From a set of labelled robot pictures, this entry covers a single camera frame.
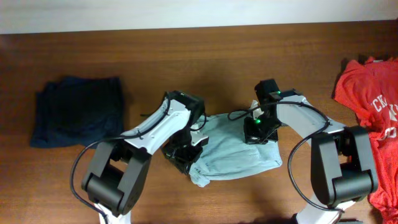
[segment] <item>white wall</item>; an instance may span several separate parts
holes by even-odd
[[[396,19],[398,0],[0,0],[0,33]]]

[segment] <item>black bracket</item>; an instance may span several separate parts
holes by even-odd
[[[368,132],[360,127],[345,127],[338,133],[320,133],[311,140],[311,183],[321,203],[362,200],[377,190],[378,181]],[[340,164],[338,155],[350,161]]]
[[[254,91],[260,105],[278,102],[284,97],[292,95],[301,95],[294,89],[281,92],[274,79],[260,81],[254,87]],[[245,143],[267,144],[268,141],[278,141],[277,129],[284,124],[277,117],[276,105],[263,106],[261,110],[263,114],[257,120],[250,117],[244,120]]]
[[[100,203],[117,217],[127,214],[144,188],[152,155],[126,141],[102,142],[98,145],[81,187],[94,203]],[[127,163],[123,172],[110,159]]]
[[[169,139],[169,142],[162,147],[162,152],[181,173],[188,175],[191,165],[199,159],[203,146],[208,144],[208,140],[206,138],[196,146],[192,146],[190,128],[185,128]]]

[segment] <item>wire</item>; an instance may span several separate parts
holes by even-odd
[[[170,100],[170,96],[169,93],[166,92],[165,97],[168,99],[167,101],[167,107],[163,113],[163,115],[160,117],[160,119],[158,121],[156,121],[154,123],[154,125],[152,125],[150,128],[148,128],[147,130],[143,131],[143,132],[138,132],[138,134],[132,135],[132,136],[123,136],[123,135],[119,135],[116,137],[110,137],[110,138],[104,138],[101,139],[99,141],[95,141],[91,144],[89,144],[88,146],[86,146],[77,156],[77,158],[75,159],[75,161],[73,162],[72,168],[70,170],[70,178],[69,178],[69,184],[70,184],[70,190],[72,191],[72,194],[83,204],[85,204],[86,206],[90,207],[91,209],[93,209],[94,211],[98,212],[99,214],[102,215],[102,217],[104,218],[105,224],[108,224],[108,219],[107,219],[107,214],[104,213],[104,211],[96,208],[94,205],[92,205],[91,203],[89,203],[88,201],[86,201],[85,199],[83,199],[75,190],[75,186],[73,184],[73,179],[75,177],[75,171],[76,171],[76,167],[77,164],[79,163],[79,160],[81,159],[81,157],[86,153],[87,150],[90,149],[90,147],[94,146],[95,144],[99,144],[101,142],[104,141],[115,141],[115,140],[121,140],[121,139],[134,139],[134,138],[140,138],[143,135],[147,134],[149,131],[151,131],[152,129],[154,129],[160,122],[162,122],[162,120],[168,115],[169,109],[170,109],[170,104],[171,104],[171,100]]]
[[[230,118],[231,113],[234,113],[236,111],[245,111],[245,110],[235,110],[232,111],[228,114],[228,119],[231,121],[236,121],[237,119],[243,118],[245,116],[247,116],[249,113],[252,113],[254,110],[256,109],[265,109],[267,106],[270,105],[297,105],[297,106],[303,106],[306,108],[309,108],[315,112],[317,112],[324,120],[325,120],[325,124],[323,125],[322,128],[318,129],[317,131],[315,131],[314,133],[308,135],[307,137],[303,138],[300,142],[298,142],[292,149],[292,151],[289,154],[289,158],[287,161],[287,172],[289,173],[289,177],[290,177],[290,181],[293,184],[294,189],[297,191],[297,193],[310,205],[312,205],[313,207],[326,211],[326,212],[341,212],[344,213],[344,210],[340,209],[340,208],[327,208],[327,207],[322,207],[320,205],[315,204],[314,202],[312,202],[309,198],[307,198],[303,192],[299,189],[298,185],[296,184],[296,181],[294,181],[293,178],[293,173],[292,173],[292,160],[293,160],[293,156],[296,153],[296,151],[299,149],[299,147],[304,144],[305,142],[307,142],[309,139],[311,139],[312,137],[314,137],[316,134],[319,134],[321,132],[323,132],[324,130],[326,130],[326,128],[329,127],[330,125],[330,120],[328,118],[328,116],[326,116],[324,113],[322,113],[320,110],[316,109],[315,107],[311,106],[311,105],[307,105],[305,103],[302,102],[294,102],[294,101],[279,101],[279,102],[270,102],[270,103],[265,103],[263,105],[259,105],[255,108],[252,108],[250,110],[246,110],[246,112],[240,116],[237,116],[236,118]]]
[[[201,130],[201,129],[205,126],[205,124],[206,124],[206,122],[207,122],[207,118],[206,118],[206,113],[203,112],[203,114],[205,115],[205,121],[203,122],[203,125],[202,125],[200,128],[198,128],[198,129],[192,129],[192,128],[191,128],[191,131],[199,131],[199,130]]]

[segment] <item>fabric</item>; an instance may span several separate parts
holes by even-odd
[[[336,85],[335,100],[369,128],[379,178],[369,201],[381,211],[383,224],[398,223],[398,60],[350,61]]]
[[[48,83],[36,98],[32,147],[87,146],[123,132],[119,78],[66,77],[59,83]]]
[[[282,165],[277,142],[244,143],[243,122],[244,119],[230,121],[227,114],[207,117],[200,132],[209,136],[209,142],[189,172],[194,184],[204,187],[211,180],[238,179]]]

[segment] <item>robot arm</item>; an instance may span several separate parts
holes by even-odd
[[[133,208],[143,190],[152,155],[169,138],[180,140],[181,144],[174,147],[187,147],[188,142],[198,154],[207,143],[207,136],[197,136],[198,133],[190,130],[205,111],[203,100],[179,91],[167,96],[143,123],[122,133],[122,136],[140,135],[139,138],[102,142],[90,162],[81,187],[98,208],[111,212],[113,219],[128,214]],[[112,166],[110,159],[127,163],[126,170],[122,172]]]
[[[281,92],[273,79],[261,81],[255,91],[260,104],[296,102],[310,105],[296,90]],[[257,122],[258,133],[265,136],[270,136],[270,132],[279,126],[288,125],[305,138],[325,125],[324,118],[316,111],[289,104],[270,105],[257,119],[261,120]],[[311,145],[311,183],[315,192],[312,202],[322,207],[345,210],[376,191],[376,168],[368,132],[364,128],[349,128],[330,118],[329,122],[326,130],[307,141]],[[350,157],[351,162],[340,164],[340,154]],[[319,210],[308,204],[294,220],[299,224],[325,224],[334,223],[340,215],[339,212]]]

